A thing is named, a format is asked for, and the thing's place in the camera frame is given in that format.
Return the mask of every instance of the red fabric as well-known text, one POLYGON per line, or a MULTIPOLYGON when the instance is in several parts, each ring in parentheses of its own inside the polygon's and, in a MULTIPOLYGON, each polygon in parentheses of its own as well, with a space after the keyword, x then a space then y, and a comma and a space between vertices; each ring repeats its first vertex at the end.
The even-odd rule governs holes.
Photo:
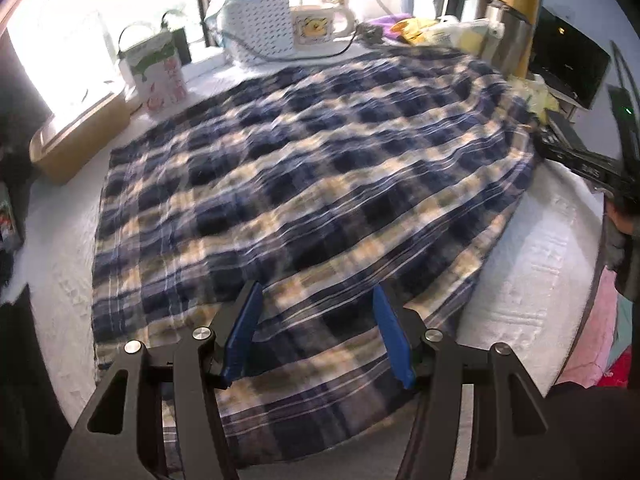
POLYGON ((598 386, 616 386, 626 388, 631 370, 631 346, 627 348, 613 366, 603 375, 598 386))

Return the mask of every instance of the thermos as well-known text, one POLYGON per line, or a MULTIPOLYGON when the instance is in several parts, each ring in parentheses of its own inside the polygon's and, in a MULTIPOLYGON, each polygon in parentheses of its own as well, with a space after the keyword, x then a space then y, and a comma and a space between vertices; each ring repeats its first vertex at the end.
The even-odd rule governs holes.
POLYGON ((507 78, 515 72, 522 54, 529 45, 531 23, 523 13, 502 0, 490 0, 485 17, 492 23, 503 23, 504 35, 494 51, 481 49, 480 57, 507 78))

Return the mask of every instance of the mug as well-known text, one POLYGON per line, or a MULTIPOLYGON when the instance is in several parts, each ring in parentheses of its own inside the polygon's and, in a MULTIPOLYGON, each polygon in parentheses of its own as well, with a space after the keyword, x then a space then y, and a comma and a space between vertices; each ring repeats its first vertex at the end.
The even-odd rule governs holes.
POLYGON ((309 46, 350 36, 356 30, 356 17, 345 6, 337 4, 302 5, 291 7, 293 41, 298 46, 309 46), (334 17, 341 14, 347 19, 343 30, 334 30, 334 17))

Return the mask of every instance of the blue plaid fabric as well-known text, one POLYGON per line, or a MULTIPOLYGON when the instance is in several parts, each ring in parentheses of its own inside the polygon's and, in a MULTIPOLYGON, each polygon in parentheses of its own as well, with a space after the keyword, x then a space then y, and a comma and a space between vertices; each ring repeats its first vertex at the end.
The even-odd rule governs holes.
POLYGON ((175 342, 258 280, 245 377, 218 393, 238 465, 362 432, 411 397, 390 371, 373 286, 454 332, 530 183, 535 127, 498 73, 437 48, 286 68, 159 124, 111 155, 98 368, 129 339, 175 342))

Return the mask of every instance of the dark fabric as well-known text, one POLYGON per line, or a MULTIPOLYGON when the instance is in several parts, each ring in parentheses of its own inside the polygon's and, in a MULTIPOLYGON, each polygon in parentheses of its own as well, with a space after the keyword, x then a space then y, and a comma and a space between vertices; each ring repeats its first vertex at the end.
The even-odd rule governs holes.
POLYGON ((640 478, 640 392, 562 383, 545 402, 584 480, 640 478))
POLYGON ((0 476, 49 479, 71 432, 36 337, 29 289, 0 306, 0 476))
POLYGON ((9 34, 0 36, 0 141, 3 149, 28 153, 33 134, 51 111, 24 71, 9 34))

